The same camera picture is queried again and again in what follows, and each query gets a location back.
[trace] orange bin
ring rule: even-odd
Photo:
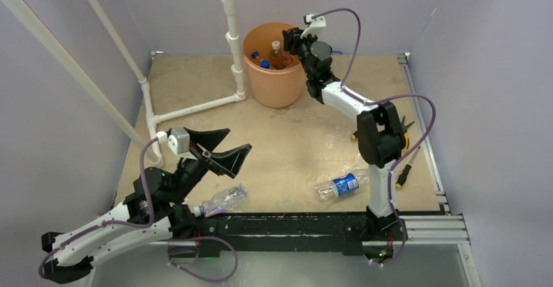
[[[257,51],[259,60],[268,60],[271,43],[277,40],[283,47],[282,31],[292,27],[295,26],[284,22],[261,24],[246,35],[242,45],[254,98],[270,108],[283,108],[294,103],[306,89],[305,73],[297,56],[292,57],[291,64],[285,69],[271,70],[256,64],[252,53]]]

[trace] white wall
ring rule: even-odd
[[[168,53],[228,53],[226,18],[220,0],[126,0],[151,50]],[[313,11],[350,7],[361,16],[361,53],[411,51],[439,0],[237,0],[242,36],[271,21],[303,25]],[[350,52],[355,42],[353,16],[329,17],[323,37],[335,50]]]
[[[432,145],[485,286],[553,280],[552,2],[442,0],[410,58],[436,102]]]
[[[133,123],[140,87],[86,1],[27,2]],[[37,274],[40,236],[109,208],[129,140],[2,3],[0,19],[0,285],[56,286]],[[123,36],[147,56],[139,37]]]

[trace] robotic arm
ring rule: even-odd
[[[308,25],[306,29],[295,27],[282,31],[284,51],[298,56],[312,98],[332,106],[357,123],[359,152],[369,165],[371,193],[368,213],[373,216],[377,230],[382,230],[396,222],[388,200],[387,175],[406,145],[405,131],[391,102],[372,104],[373,101],[343,86],[332,73],[332,47],[318,41],[318,35],[326,26],[325,18],[315,18],[312,13],[306,15],[304,21]],[[383,130],[379,131],[378,125],[383,125]],[[392,202],[396,206],[395,189],[392,189]]]
[[[188,206],[182,204],[185,197],[208,171],[236,177],[252,148],[246,144],[223,153],[212,152],[229,132],[228,128],[209,132],[186,128],[169,130],[169,147],[181,157],[176,171],[170,173],[160,168],[147,168],[148,190],[144,190],[139,178],[133,184],[134,193],[96,220],[69,233],[42,235],[42,250],[54,253],[40,269],[41,276],[59,284],[73,282],[88,275],[93,267],[141,245],[173,237],[191,237],[197,220]],[[109,224],[109,221],[116,220],[148,225],[146,192],[151,195],[155,213],[150,227]],[[63,244],[82,232],[86,234]]]

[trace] brown liquid bottle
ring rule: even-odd
[[[282,48],[280,47],[280,41],[273,41],[271,50],[271,65],[275,70],[282,70],[286,66],[284,65],[284,58],[282,57]]]

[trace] white bottle cap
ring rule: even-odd
[[[194,216],[195,217],[199,217],[199,216],[202,215],[202,211],[200,210],[200,207],[196,206],[196,207],[194,207],[193,210],[194,210]]]

